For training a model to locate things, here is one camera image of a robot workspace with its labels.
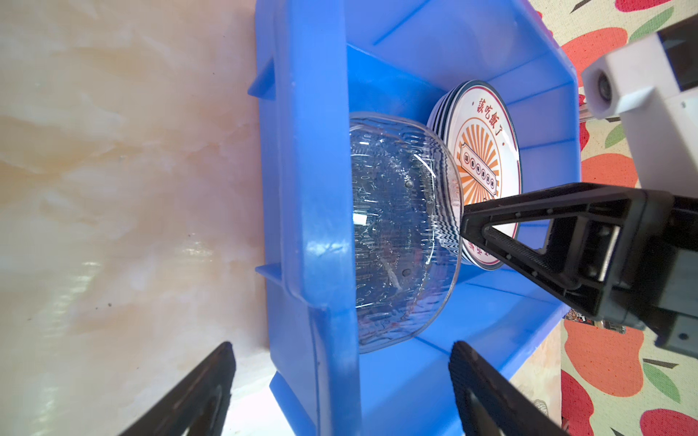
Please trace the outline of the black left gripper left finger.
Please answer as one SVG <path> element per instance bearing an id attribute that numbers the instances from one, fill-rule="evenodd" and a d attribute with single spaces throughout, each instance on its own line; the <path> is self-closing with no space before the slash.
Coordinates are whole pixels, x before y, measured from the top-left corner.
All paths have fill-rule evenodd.
<path id="1" fill-rule="evenodd" d="M 232 343 L 223 342 L 123 435 L 220 435 L 236 374 Z"/>

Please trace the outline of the clear glass plate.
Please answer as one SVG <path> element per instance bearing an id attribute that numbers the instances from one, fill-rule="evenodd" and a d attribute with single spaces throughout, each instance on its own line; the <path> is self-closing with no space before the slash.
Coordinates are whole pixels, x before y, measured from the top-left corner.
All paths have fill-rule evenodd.
<path id="1" fill-rule="evenodd" d="M 362 354 L 421 334 L 462 261 L 462 190 L 443 141 L 415 121 L 350 116 L 356 314 Z"/>

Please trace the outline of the orange sunburst plate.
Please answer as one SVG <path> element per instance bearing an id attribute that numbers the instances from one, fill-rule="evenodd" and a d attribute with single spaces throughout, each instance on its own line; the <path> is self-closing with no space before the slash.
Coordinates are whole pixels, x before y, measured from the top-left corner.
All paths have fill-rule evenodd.
<path id="1" fill-rule="evenodd" d="M 469 81 L 454 94 L 445 118 L 445 144 L 458 170 L 464 206 L 523 191 L 516 131 L 494 87 Z"/>

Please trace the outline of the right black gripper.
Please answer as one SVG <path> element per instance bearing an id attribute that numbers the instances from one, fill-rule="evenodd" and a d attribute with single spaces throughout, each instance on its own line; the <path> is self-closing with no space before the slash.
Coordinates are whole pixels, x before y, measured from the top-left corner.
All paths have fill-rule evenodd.
<path id="1" fill-rule="evenodd" d="M 697 356 L 697 200 L 571 183 L 463 210 L 461 235 L 577 312 Z"/>

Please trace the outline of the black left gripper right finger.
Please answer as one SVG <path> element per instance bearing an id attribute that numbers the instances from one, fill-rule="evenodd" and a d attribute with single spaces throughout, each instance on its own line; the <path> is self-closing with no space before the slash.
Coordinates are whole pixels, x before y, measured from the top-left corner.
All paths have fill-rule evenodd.
<path id="1" fill-rule="evenodd" d="M 565 435 L 468 343 L 452 348 L 448 369 L 466 435 Z"/>

